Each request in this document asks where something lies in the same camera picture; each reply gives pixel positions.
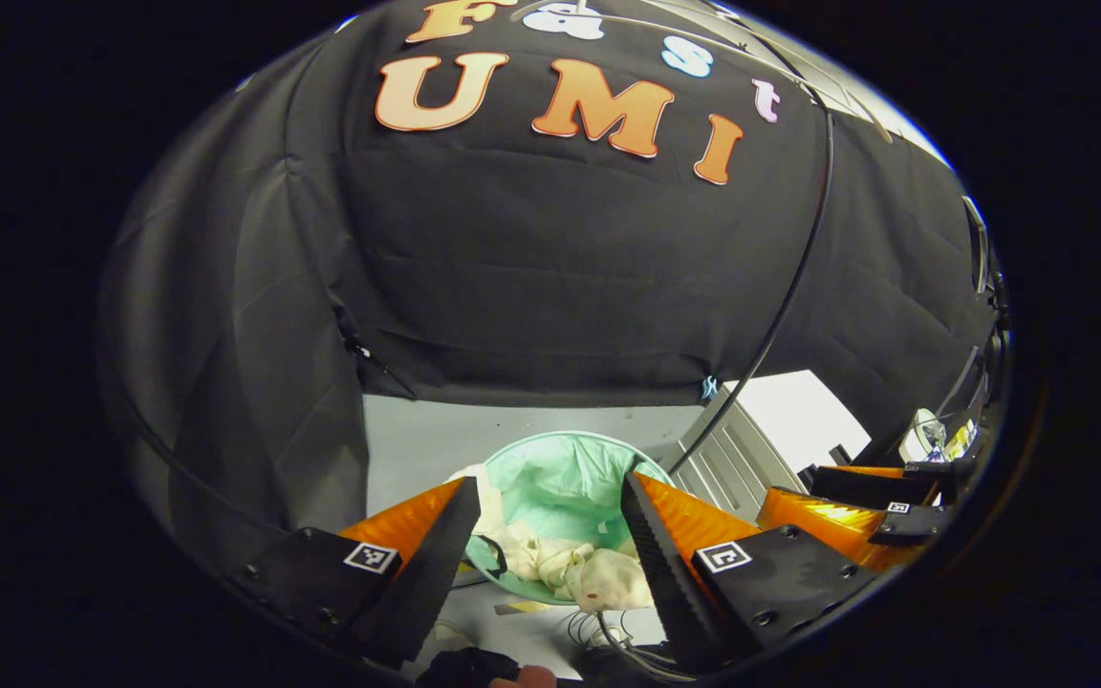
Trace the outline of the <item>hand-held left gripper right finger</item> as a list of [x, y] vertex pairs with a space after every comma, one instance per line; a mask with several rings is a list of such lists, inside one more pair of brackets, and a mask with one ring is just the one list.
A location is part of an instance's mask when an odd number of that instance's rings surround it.
[[754, 527], [637, 471], [620, 507], [671, 657], [687, 671], [778, 648], [874, 580], [795, 524]]

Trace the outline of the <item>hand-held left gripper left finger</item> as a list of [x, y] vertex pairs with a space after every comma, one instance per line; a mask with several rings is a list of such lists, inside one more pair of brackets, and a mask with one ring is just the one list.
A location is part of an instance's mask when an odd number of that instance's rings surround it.
[[480, 515], [464, 476], [338, 532], [299, 528], [226, 580], [319, 648], [397, 669], [419, 654]]

